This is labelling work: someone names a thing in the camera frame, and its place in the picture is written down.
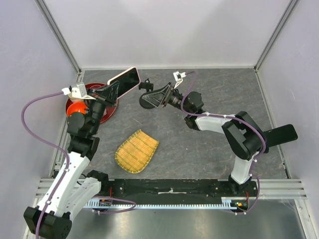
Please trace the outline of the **pink case smartphone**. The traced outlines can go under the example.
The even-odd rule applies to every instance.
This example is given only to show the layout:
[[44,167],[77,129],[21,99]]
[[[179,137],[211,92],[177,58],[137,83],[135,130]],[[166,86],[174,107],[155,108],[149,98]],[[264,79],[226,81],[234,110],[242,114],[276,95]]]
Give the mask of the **pink case smartphone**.
[[111,85],[116,81],[119,82],[117,98],[122,97],[141,83],[140,76],[136,67],[131,67],[118,74],[117,76],[111,78],[107,81],[107,85]]

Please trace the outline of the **black smartphone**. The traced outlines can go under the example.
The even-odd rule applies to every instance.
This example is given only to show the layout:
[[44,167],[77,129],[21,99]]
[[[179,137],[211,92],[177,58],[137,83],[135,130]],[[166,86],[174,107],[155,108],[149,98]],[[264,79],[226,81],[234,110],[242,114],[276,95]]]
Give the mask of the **black smartphone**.
[[287,124],[265,131],[264,135],[267,139],[267,147],[277,146],[298,139],[297,132],[292,124]]

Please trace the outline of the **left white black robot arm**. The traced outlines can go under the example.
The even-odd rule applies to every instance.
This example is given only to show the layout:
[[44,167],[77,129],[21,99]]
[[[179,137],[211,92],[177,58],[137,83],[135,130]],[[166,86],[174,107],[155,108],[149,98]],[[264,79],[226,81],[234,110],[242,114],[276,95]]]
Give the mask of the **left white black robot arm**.
[[74,112],[67,118],[67,132],[71,141],[67,150],[43,140],[58,150],[65,159],[62,166],[35,207],[27,207],[23,217],[31,233],[38,238],[65,239],[78,213],[96,194],[104,196],[109,192],[108,175],[93,171],[82,185],[74,189],[84,169],[97,151],[100,139],[96,137],[106,106],[113,106],[118,98],[120,83],[115,81],[98,89],[88,89],[84,83],[63,88],[57,95],[89,100],[83,113]]

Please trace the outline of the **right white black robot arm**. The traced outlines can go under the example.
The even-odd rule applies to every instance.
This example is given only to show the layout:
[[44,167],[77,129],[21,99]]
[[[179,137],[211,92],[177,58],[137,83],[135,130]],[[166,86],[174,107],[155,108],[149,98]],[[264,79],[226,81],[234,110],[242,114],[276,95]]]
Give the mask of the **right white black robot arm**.
[[254,158],[267,148],[264,134],[246,112],[225,116],[210,114],[202,109],[204,103],[201,93],[192,91],[183,95],[171,83],[154,90],[154,85],[145,81],[138,88],[146,90],[139,99],[143,108],[171,105],[186,114],[184,120],[190,129],[224,134],[236,156],[228,177],[228,190],[234,196],[240,196],[246,191],[252,178]]

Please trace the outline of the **black round-base clamp phone stand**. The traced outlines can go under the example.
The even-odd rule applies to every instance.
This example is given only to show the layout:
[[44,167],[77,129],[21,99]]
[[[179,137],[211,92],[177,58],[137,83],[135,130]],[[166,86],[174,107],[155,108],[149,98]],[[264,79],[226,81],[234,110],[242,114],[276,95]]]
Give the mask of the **black round-base clamp phone stand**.
[[141,82],[138,86],[139,90],[146,90],[146,92],[144,94],[142,94],[139,98],[139,104],[142,108],[147,109],[147,110],[151,110],[154,109],[155,106],[152,105],[151,103],[149,103],[146,99],[145,96],[148,97],[150,92],[152,92],[154,90],[154,84],[150,82],[149,78],[147,78],[146,80],[144,80],[143,82]]

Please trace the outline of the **red round lacquer tray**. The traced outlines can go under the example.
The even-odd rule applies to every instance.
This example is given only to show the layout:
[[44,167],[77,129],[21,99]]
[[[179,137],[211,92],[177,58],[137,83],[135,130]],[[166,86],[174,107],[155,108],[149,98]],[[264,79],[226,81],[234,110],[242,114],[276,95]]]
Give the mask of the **red round lacquer tray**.
[[[104,86],[105,84],[103,83],[88,83],[86,84],[86,88],[90,88],[90,89],[97,89],[100,88],[102,86]],[[65,105],[65,112],[67,113],[68,108],[70,107],[70,105],[73,104],[71,99],[68,99]],[[117,103],[114,107],[109,107],[107,106],[104,110],[104,114],[103,117],[100,120],[100,124],[105,123],[107,120],[109,120],[109,118],[115,113],[116,109],[117,109]]]

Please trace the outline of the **orange bowl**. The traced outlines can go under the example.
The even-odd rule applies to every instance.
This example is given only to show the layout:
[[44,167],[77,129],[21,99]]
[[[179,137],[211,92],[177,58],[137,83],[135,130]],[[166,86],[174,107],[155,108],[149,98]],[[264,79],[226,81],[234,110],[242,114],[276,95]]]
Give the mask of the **orange bowl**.
[[66,110],[67,116],[71,116],[73,113],[81,113],[85,115],[87,112],[87,106],[84,102],[75,102],[72,103]]

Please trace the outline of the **woven bamboo tray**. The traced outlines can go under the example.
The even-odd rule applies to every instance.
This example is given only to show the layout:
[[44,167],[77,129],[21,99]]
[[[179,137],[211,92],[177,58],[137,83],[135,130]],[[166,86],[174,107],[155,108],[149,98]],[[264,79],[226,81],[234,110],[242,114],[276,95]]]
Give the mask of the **woven bamboo tray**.
[[129,173],[140,173],[150,162],[158,145],[159,141],[139,129],[118,147],[115,161]]

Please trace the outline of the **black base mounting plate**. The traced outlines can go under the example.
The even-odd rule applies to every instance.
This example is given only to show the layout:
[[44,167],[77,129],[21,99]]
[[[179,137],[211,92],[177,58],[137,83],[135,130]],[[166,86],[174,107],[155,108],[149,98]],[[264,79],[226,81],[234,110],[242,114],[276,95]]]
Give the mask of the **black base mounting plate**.
[[256,197],[255,181],[235,186],[217,179],[115,179],[97,196],[112,196],[138,204],[217,204],[222,197]]

